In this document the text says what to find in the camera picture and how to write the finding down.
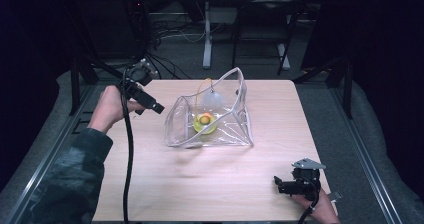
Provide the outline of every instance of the black curtain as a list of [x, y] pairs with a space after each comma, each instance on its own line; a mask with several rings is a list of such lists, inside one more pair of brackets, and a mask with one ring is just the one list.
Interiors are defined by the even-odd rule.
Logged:
[[[402, 180], [424, 200], [424, 2], [372, 0], [367, 5], [324, 5], [302, 67], [321, 66], [349, 51], [354, 80], [380, 121], [387, 155]], [[355, 39], [357, 27], [368, 29]]]
[[56, 78], [68, 69], [68, 61], [46, 25], [43, 0], [0, 2], [3, 189], [50, 114], [59, 92]]

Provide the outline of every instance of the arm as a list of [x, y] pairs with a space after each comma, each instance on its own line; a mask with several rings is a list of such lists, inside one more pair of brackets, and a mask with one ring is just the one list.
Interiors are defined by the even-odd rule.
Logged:
[[[128, 111], [143, 109], [128, 101]], [[23, 215], [23, 223], [90, 223], [96, 211], [104, 161], [112, 147], [106, 136], [123, 118], [115, 86], [101, 94], [87, 129], [60, 155], [38, 185]]]
[[[311, 205], [311, 201], [308, 201], [305, 197], [299, 195], [293, 195], [292, 199], [299, 203], [303, 208], [307, 209]], [[311, 216], [322, 224], [333, 224], [340, 223], [339, 218], [334, 211], [333, 205], [331, 204], [328, 195], [324, 190], [321, 189], [319, 192], [319, 201], [315, 206], [315, 211]]]

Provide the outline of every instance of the transparent plastic bag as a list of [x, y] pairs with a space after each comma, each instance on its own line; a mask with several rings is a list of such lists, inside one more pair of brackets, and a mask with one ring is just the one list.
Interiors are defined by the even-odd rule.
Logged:
[[[200, 89], [207, 80], [210, 81], [207, 88]], [[234, 68], [215, 83], [207, 80], [199, 83], [197, 93], [180, 96], [168, 113], [166, 145], [183, 148], [253, 146], [243, 73]]]

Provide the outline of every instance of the metal rail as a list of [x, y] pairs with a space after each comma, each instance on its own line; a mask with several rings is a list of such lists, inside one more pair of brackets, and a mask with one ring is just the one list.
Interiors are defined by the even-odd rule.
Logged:
[[368, 181], [371, 185], [371, 188], [377, 198], [377, 201], [383, 211], [384, 217], [387, 220], [387, 223], [400, 224], [402, 220], [399, 214], [396, 211], [396, 208], [390, 198], [390, 194], [388, 193], [386, 186], [381, 180], [380, 175], [378, 174], [377, 169], [374, 166], [374, 163], [368, 153], [367, 147], [365, 146], [364, 141], [361, 138], [361, 135], [356, 128], [354, 119], [348, 118], [345, 114], [342, 103], [340, 93], [336, 88], [330, 88], [330, 94], [336, 102], [336, 106], [340, 115], [343, 117], [346, 126], [349, 128], [350, 134], [354, 140], [354, 150], [359, 159], [359, 162], [362, 165], [362, 168], [365, 172], [365, 175], [368, 178]]
[[[81, 95], [81, 107], [84, 106], [84, 104], [89, 100], [91, 95], [93, 94], [95, 89], [94, 85], [88, 85]], [[53, 164], [56, 156], [60, 152], [60, 150], [63, 147], [63, 144], [65, 142], [66, 137], [72, 132], [72, 127], [74, 127], [78, 122], [78, 117], [82, 113], [82, 108], [79, 108], [76, 113], [73, 116], [70, 116], [69, 119], [66, 121], [62, 131], [59, 133], [54, 145], [52, 148], [47, 152], [46, 156], [41, 161], [40, 165], [34, 172], [34, 175], [31, 177], [30, 181], [28, 182], [27, 186], [25, 187], [25, 190], [22, 192], [21, 196], [19, 197], [18, 201], [16, 202], [15, 207], [13, 208], [9, 219], [6, 223], [12, 224], [12, 223], [20, 223], [20, 220], [22, 218], [22, 214], [28, 204], [29, 199], [31, 198], [32, 193], [37, 188], [38, 184], [43, 179], [44, 175], [46, 174], [47, 170], [50, 168], [50, 166]]]

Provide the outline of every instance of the cord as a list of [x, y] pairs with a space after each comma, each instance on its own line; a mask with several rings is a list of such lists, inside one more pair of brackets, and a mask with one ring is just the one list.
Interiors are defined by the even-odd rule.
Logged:
[[[186, 34], [185, 33], [185, 31], [193, 29], [200, 24], [197, 24], [197, 23], [194, 23], [194, 22], [187, 22], [187, 23], [184, 23], [180, 26], [168, 28], [168, 23], [173, 23], [173, 22], [177, 23], [176, 21], [157, 21], [157, 22], [154, 22], [153, 25], [155, 26], [155, 29], [156, 29], [155, 30], [156, 33], [155, 33], [154, 40], [153, 40], [154, 46], [159, 46], [162, 43], [162, 39], [169, 38], [169, 37], [183, 36], [183, 37], [185, 37], [186, 40], [188, 40], [190, 42], [195, 42], [195, 41], [198, 41], [198, 40], [190, 40], [189, 38], [186, 37], [187, 35], [202, 35], [202, 37], [203, 37], [203, 34]], [[182, 33], [182, 34], [170, 35], [171, 33]]]
[[319, 192], [320, 189], [318, 189], [314, 183], [312, 183], [311, 181], [309, 181], [307, 178], [302, 177], [303, 179], [305, 179], [306, 181], [308, 181], [313, 187], [314, 187], [314, 200], [312, 201], [311, 205], [303, 212], [302, 216], [300, 217], [298, 224], [302, 224], [306, 217], [310, 214], [312, 214], [312, 212], [314, 212], [315, 210], [315, 206], [318, 204], [319, 201]]
[[[123, 77], [122, 77], [123, 82], [126, 81], [127, 70], [128, 68], [125, 69], [123, 73]], [[125, 119], [125, 125], [127, 128], [127, 136], [128, 136], [127, 177], [125, 179], [125, 188], [124, 188], [124, 195], [123, 195], [124, 222], [128, 224], [129, 223], [128, 221], [128, 191], [129, 191], [130, 183], [131, 183], [131, 174], [132, 174], [132, 166], [133, 166], [133, 159], [134, 159], [134, 139], [133, 139], [131, 121], [130, 121], [129, 112], [128, 112], [127, 97], [126, 97], [124, 83], [121, 86], [121, 103], [122, 103], [122, 112]]]
[[200, 88], [207, 81], [210, 81], [211, 82], [211, 87], [210, 88], [213, 90], [213, 83], [212, 83], [212, 79], [210, 79], [210, 78], [206, 78], [205, 80], [203, 80], [203, 82], [200, 83], [199, 88], [197, 88], [196, 99], [194, 101], [194, 120], [195, 121], [197, 121], [197, 114], [199, 113], [199, 110], [197, 109], [197, 97], [199, 96]]
[[[172, 75], [172, 78], [182, 79], [181, 77], [177, 76], [177, 74], [176, 74], [176, 70], [178, 69], [185, 77], [187, 77], [188, 79], [192, 79], [180, 67], [178, 67], [177, 65], [175, 65], [169, 59], [166, 59], [164, 57], [160, 57], [160, 56], [154, 55], [154, 54], [152, 54], [150, 52], [146, 52], [146, 57], [150, 60], [150, 62], [152, 63], [152, 65], [154, 65], [153, 60], [156, 61], [157, 63], [159, 63], [163, 68], [165, 68], [166, 71], [168, 71]], [[171, 64], [173, 70], [170, 70], [163, 62], [167, 62], [167, 63]]]

